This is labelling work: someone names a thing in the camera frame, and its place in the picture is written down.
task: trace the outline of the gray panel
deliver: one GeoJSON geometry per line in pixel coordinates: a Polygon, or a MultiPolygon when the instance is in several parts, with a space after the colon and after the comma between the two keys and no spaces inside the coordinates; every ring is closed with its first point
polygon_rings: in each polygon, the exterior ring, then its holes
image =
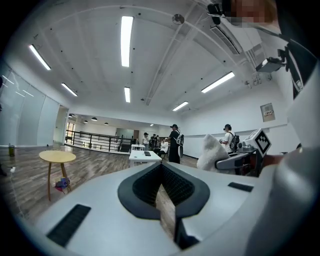
{"type": "Polygon", "coordinates": [[[54,142],[54,130],[56,125],[59,103],[46,97],[40,114],[37,145],[51,146],[54,142]]]}
{"type": "Polygon", "coordinates": [[[20,146],[37,145],[39,119],[46,97],[32,86],[27,92],[31,95],[25,93],[18,130],[18,145],[20,146]]]}
{"type": "Polygon", "coordinates": [[[38,219],[37,229],[47,234],[76,204],[81,204],[91,207],[91,211],[67,244],[68,251],[83,256],[162,256],[180,252],[159,220],[137,218],[119,201],[120,183],[151,165],[142,164],[87,181],[53,204],[38,219]]]}

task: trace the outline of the round wooden table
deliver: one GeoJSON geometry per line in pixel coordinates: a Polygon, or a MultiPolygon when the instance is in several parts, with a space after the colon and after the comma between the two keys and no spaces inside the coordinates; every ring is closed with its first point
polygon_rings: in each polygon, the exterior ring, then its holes
{"type": "Polygon", "coordinates": [[[71,191],[71,186],[69,183],[69,179],[66,173],[65,165],[64,163],[71,162],[76,159],[76,155],[72,154],[70,152],[65,152],[65,151],[58,151],[58,150],[47,150],[47,151],[42,151],[39,153],[39,157],[44,160],[49,162],[49,170],[48,170],[48,199],[51,201],[50,197],[50,172],[51,172],[51,164],[52,163],[57,163],[61,165],[61,170],[62,170],[62,175],[65,177],[66,182],[68,184],[67,189],[71,191]]]}

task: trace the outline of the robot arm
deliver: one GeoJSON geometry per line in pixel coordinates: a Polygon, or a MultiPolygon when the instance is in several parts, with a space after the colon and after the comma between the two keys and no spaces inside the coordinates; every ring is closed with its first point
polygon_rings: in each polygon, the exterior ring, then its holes
{"type": "Polygon", "coordinates": [[[230,158],[215,163],[218,170],[238,169],[250,164],[250,157],[255,153],[255,168],[252,173],[259,176],[262,161],[271,147],[271,142],[262,128],[253,131],[247,138],[238,144],[238,152],[231,154],[230,158]]]}

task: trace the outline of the glass wall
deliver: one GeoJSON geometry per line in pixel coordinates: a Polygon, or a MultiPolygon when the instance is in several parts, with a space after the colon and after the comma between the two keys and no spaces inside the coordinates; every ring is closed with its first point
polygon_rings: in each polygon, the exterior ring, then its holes
{"type": "Polygon", "coordinates": [[[3,80],[0,146],[52,145],[59,103],[26,82],[3,61],[0,72],[3,80]]]}

